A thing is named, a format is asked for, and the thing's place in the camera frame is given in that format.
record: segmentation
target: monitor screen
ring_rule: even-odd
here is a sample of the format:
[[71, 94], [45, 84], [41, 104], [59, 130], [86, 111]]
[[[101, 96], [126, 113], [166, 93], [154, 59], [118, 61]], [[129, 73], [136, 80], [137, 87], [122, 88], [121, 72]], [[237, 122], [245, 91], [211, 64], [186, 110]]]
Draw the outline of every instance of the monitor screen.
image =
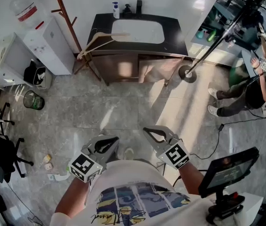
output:
[[214, 175], [213, 179], [211, 180], [207, 188], [219, 186], [226, 182], [230, 182], [230, 181], [233, 181], [235, 179], [242, 177], [247, 171], [247, 169], [251, 166], [251, 163], [252, 163], [252, 160], [246, 161], [235, 167], [217, 172]]

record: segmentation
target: sneaker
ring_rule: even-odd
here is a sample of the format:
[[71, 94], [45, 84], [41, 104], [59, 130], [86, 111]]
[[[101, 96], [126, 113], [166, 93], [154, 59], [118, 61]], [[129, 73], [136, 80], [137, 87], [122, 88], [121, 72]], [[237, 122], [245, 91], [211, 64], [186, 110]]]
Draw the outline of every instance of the sneaker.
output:
[[127, 147], [124, 151], [124, 160], [134, 160], [134, 151], [132, 148]]
[[207, 107], [207, 110], [209, 111], [210, 114], [218, 117], [218, 114], [217, 114], [218, 109], [216, 107], [209, 105]]
[[218, 98], [217, 98], [217, 90], [216, 89], [214, 89], [214, 88], [208, 88], [208, 93], [212, 96], [212, 97], [214, 97], [216, 100], [218, 100]]

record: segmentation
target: trash can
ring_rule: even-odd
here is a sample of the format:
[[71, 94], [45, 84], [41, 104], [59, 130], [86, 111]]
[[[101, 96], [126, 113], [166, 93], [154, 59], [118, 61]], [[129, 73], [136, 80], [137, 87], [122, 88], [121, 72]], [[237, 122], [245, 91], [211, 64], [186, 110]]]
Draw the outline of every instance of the trash can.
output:
[[49, 89], [52, 83], [52, 74], [46, 67], [36, 70], [33, 85], [39, 89]]
[[41, 96], [37, 95], [34, 91], [29, 90], [24, 95], [23, 104], [26, 108], [41, 110], [44, 107], [45, 102]]

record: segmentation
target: dark countertop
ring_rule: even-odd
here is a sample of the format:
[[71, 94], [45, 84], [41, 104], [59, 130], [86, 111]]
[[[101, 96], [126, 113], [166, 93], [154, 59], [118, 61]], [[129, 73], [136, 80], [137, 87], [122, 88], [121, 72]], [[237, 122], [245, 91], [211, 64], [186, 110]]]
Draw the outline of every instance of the dark countertop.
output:
[[[165, 56], [181, 57], [187, 56], [188, 52], [186, 49], [185, 42], [181, 37], [181, 28], [179, 22], [175, 18], [142, 14], [140, 18], [135, 18], [133, 14], [133, 20], [146, 20], [158, 22], [162, 25], [164, 32], [164, 42], [160, 44], [154, 43], [138, 43], [138, 42], [118, 42], [113, 41], [107, 45], [104, 45], [92, 52], [93, 55], [101, 54], [115, 54], [115, 53], [126, 53], [126, 52], [137, 52], [139, 54], [156, 54]], [[97, 14], [92, 25], [92, 29], [89, 34], [88, 43], [92, 40], [96, 32], [111, 33], [112, 24], [117, 19], [113, 17], [112, 13]], [[98, 38], [89, 48], [91, 50], [103, 43], [111, 40], [111, 37]]]

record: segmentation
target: person's arm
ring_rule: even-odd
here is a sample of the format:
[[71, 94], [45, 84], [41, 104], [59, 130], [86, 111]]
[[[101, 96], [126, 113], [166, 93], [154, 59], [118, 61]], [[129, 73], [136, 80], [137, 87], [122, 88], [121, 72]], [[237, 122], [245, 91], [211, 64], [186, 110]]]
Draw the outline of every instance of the person's arm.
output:
[[264, 75], [264, 71], [259, 66], [259, 61], [257, 58], [251, 59], [252, 67], [255, 69], [255, 71], [259, 74], [259, 82], [260, 82], [260, 88], [261, 92], [263, 94], [263, 99], [266, 102], [266, 79]]
[[261, 47], [263, 50], [263, 56], [266, 59], [266, 40], [263, 37], [260, 37], [261, 40]]
[[204, 178], [203, 174], [190, 161], [179, 168], [179, 173], [188, 193], [199, 195], [198, 187]]
[[55, 213], [63, 213], [73, 218], [81, 212], [84, 208], [88, 187], [88, 183], [75, 178], [60, 200]]

